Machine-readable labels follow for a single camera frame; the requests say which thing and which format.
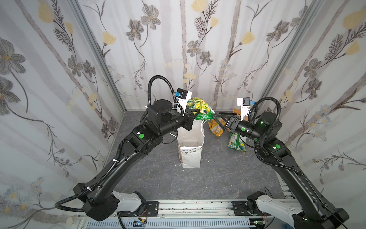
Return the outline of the white paper bag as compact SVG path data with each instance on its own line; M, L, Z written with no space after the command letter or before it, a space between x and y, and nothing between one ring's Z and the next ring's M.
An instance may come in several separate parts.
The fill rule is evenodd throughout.
M194 120L192 129L179 128L171 136L177 137L178 155L184 169L200 168L205 141L204 121Z

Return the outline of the green yellow candy packet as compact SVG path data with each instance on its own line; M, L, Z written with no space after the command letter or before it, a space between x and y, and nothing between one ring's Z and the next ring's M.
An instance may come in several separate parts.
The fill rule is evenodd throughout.
M187 107L189 109L199 109L200 114L196 116L196 120L212 120L214 115L214 110L211 106L205 102L203 99L194 97L188 100Z

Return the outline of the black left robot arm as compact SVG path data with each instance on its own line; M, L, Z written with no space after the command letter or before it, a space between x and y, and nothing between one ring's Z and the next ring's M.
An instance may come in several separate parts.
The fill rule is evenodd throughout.
M163 80L169 87L173 103L179 108L173 110L173 103L160 99L152 102L152 84ZM96 221L103 221L115 212L121 211L123 197L114 188L139 160L147 156L163 142L164 135L183 128L190 131L199 110L187 110L179 104L176 91L167 78L153 76L148 83L147 109L140 124L125 137L118 146L115 157L107 166L87 183L77 184L74 195L55 203L55 208L69 212L84 212Z

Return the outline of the orange snack packet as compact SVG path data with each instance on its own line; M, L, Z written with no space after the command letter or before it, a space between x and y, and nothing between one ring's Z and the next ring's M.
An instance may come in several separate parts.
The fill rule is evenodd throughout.
M234 113L237 114L237 115L241 115L241 110L235 108Z

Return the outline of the yellow snack packet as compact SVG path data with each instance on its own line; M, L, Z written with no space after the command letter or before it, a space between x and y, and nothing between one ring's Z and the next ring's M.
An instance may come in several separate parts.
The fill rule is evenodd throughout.
M208 122L208 126L211 132L217 137L220 137L224 132L221 126L214 119Z

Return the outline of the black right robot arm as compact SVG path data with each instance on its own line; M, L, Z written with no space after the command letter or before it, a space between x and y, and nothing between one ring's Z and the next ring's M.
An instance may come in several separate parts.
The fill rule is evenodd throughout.
M337 209L329 202L307 178L298 166L287 146L276 134L282 127L279 120L281 105L273 97L265 97L257 101L249 110L253 112L264 101L272 101L276 112L264 112L255 124L235 114L214 114L214 120L222 118L226 123L220 124L223 130L238 133L254 142L254 154L264 164L270 166L287 184L300 207L292 207L279 200L257 192L248 198L253 212L268 213L291 225L295 229L337 229L344 226L349 219L344 209Z

